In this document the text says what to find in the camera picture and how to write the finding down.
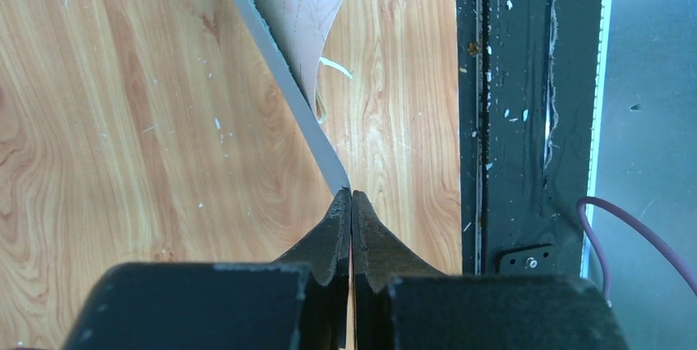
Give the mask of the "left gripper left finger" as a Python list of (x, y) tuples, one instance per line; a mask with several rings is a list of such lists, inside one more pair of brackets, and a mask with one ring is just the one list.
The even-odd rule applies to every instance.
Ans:
[(271, 262), (123, 263), (87, 297), (66, 349), (339, 349), (351, 193)]

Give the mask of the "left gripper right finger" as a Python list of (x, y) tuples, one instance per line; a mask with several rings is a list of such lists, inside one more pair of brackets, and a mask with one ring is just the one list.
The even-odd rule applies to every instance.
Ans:
[(353, 336), (360, 349), (625, 349), (600, 292), (559, 275), (453, 276), (352, 195)]

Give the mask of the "grey-green envelope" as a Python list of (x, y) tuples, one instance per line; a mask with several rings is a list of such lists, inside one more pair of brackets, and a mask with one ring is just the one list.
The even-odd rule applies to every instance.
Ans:
[(315, 119), (309, 103), (293, 78), (291, 68), (275, 42), (270, 27), (256, 8), (254, 0), (234, 0), (234, 3), (283, 93), (330, 191), (337, 194), (343, 189), (350, 189), (349, 176), (334, 146)]

